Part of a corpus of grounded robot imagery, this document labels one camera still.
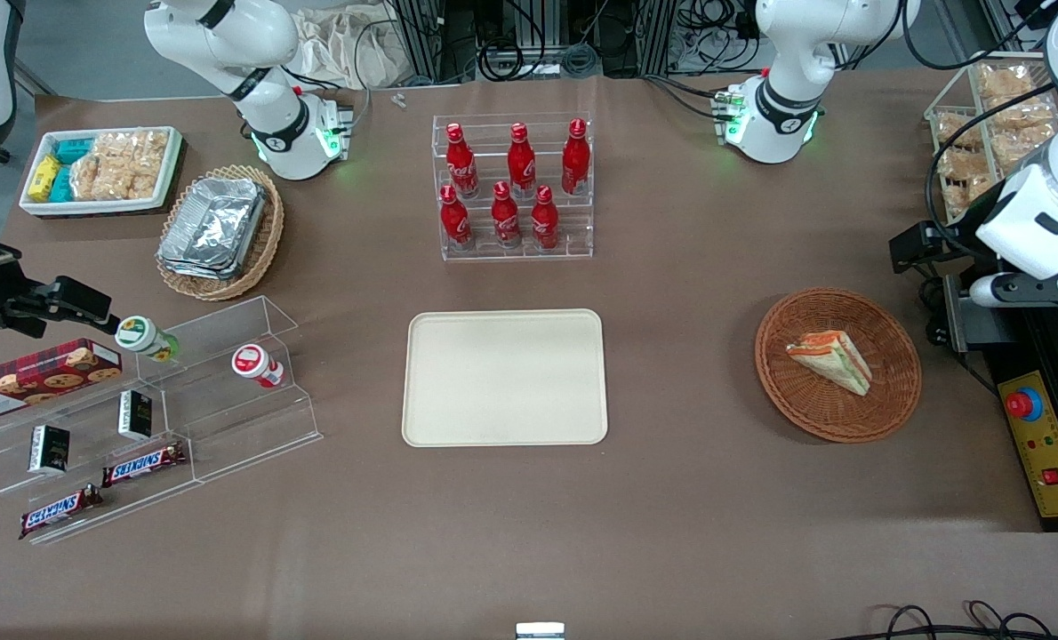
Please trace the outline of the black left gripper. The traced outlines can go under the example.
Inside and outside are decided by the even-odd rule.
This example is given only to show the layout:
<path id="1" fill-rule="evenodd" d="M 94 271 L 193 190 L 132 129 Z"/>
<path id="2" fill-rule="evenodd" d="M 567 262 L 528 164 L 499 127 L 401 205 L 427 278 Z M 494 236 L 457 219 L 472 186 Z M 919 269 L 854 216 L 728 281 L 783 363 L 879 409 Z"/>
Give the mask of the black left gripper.
<path id="1" fill-rule="evenodd" d="M 975 235 L 977 226 L 945 227 L 945 242 L 931 221 L 920 221 L 890 240 L 890 262 L 894 273 L 933 266 L 950 259 L 950 252 L 971 258 L 975 266 L 996 267 L 998 256 Z"/>

